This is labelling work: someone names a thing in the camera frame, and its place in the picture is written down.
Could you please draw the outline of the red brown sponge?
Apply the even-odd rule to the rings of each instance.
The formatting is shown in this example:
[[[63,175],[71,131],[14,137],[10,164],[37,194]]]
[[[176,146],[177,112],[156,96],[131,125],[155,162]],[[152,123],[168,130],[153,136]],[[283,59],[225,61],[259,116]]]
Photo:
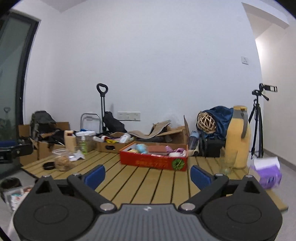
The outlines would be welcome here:
[[[153,146],[147,146],[147,151],[151,155],[167,155],[167,149],[165,146],[160,145],[153,145]]]

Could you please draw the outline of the light blue plush toy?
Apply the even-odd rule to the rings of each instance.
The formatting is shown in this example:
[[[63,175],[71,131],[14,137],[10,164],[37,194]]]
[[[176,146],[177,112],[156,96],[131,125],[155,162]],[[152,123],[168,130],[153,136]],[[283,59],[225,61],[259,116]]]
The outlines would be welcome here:
[[[147,154],[148,153],[147,146],[145,144],[136,144],[135,149],[140,154]]]

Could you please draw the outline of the red cardboard tray box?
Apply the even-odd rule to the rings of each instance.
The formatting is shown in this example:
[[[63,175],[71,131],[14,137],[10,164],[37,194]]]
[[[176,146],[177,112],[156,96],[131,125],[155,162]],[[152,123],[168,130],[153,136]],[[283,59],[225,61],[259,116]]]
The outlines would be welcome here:
[[[135,149],[136,144],[146,146],[165,146],[167,155],[140,154]],[[162,170],[185,171],[188,162],[188,145],[169,143],[132,142],[119,151],[120,161],[124,165],[147,167]]]

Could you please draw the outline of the black case on floor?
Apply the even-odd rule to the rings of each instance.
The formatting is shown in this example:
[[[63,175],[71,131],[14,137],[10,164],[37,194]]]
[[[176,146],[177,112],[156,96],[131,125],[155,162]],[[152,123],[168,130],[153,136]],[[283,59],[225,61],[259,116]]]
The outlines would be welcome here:
[[[220,157],[220,150],[225,147],[226,139],[217,137],[207,138],[204,133],[200,133],[199,154],[200,157],[217,158]]]

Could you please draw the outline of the green spray bottle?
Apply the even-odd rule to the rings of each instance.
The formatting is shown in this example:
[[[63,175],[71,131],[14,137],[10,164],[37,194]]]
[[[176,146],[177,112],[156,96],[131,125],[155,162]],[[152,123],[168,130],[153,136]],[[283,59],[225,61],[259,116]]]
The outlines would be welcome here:
[[[88,153],[87,150],[87,142],[85,136],[81,136],[81,141],[80,141],[80,150],[81,152],[86,155]]]

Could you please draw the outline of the floor cardboard boxes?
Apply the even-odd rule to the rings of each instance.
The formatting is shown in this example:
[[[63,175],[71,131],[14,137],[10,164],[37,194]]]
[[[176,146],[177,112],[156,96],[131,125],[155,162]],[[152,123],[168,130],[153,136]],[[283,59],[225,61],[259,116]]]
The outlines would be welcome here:
[[[21,138],[28,138],[30,134],[30,125],[19,125],[18,134]],[[20,163],[25,166],[34,161],[51,156],[52,151],[55,149],[63,149],[65,145],[61,143],[49,143],[48,141],[34,142],[33,141],[33,152],[27,156],[20,157]]]

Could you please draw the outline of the clear snack jar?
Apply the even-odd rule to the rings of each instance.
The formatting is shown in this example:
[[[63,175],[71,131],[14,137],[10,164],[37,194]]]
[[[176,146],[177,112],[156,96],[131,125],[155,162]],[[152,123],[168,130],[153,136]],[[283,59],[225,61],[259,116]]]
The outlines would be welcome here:
[[[70,152],[67,149],[55,149],[52,151],[54,155],[54,165],[59,171],[68,171],[73,168],[70,161]]]

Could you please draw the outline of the open brown cardboard box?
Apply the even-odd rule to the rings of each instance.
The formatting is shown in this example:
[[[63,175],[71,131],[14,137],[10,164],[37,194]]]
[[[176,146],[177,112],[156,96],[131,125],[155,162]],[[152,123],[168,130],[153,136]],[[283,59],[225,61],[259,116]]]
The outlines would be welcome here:
[[[189,125],[183,116],[184,125],[172,128],[171,123],[156,137],[142,139],[135,137],[139,142],[187,144],[189,139]]]

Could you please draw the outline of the white tube bottle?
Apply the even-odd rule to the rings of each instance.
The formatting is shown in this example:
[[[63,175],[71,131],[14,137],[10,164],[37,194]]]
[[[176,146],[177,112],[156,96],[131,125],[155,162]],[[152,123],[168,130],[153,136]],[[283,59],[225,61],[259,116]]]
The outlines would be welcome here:
[[[120,137],[119,143],[124,144],[130,141],[131,135],[129,133],[125,133]]]

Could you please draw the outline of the metal folding chair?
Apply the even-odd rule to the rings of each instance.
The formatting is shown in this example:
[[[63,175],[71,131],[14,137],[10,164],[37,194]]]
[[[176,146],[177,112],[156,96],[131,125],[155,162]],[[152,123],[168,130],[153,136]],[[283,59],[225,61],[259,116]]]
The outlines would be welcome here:
[[[80,129],[82,131],[101,132],[102,120],[97,113],[83,113],[80,117]]]

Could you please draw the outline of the dark blue fabric bag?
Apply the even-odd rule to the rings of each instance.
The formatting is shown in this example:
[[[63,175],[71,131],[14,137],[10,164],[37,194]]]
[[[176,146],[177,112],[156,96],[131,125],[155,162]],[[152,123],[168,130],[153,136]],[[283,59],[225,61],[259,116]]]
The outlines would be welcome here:
[[[207,112],[214,118],[216,122],[216,131],[214,133],[208,134],[199,130],[196,126],[197,130],[201,133],[204,133],[207,138],[217,137],[221,140],[226,138],[227,129],[233,116],[233,108],[227,108],[225,106],[219,105],[202,112]]]

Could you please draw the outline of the woven rattan ball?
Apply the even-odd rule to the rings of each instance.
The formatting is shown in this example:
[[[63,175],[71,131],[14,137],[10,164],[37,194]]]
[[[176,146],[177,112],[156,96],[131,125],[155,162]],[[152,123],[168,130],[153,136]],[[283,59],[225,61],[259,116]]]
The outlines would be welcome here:
[[[199,112],[197,115],[196,126],[205,133],[214,133],[216,131],[216,122],[207,112]]]

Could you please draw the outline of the black bag on trolley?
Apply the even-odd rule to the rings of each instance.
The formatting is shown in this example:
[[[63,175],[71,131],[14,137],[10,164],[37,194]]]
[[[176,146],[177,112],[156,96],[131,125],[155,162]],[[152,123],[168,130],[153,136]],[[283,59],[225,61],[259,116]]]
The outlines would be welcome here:
[[[112,112],[106,111],[104,114],[103,122],[110,133],[121,132],[127,133],[125,125],[113,117]]]

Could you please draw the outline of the purple tissue box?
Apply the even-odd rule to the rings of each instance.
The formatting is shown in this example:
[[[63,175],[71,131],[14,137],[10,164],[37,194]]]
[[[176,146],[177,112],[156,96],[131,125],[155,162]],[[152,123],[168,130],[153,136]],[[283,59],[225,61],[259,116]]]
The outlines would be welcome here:
[[[248,174],[252,175],[264,189],[280,185],[282,173],[278,157],[256,158],[250,165]]]

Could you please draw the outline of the dark glass sliding door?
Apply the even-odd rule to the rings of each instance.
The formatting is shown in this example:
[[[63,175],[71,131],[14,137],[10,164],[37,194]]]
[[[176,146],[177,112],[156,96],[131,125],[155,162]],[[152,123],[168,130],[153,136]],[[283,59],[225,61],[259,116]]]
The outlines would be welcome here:
[[[20,166],[12,150],[21,149],[25,78],[38,25],[16,11],[1,17],[1,176]]]

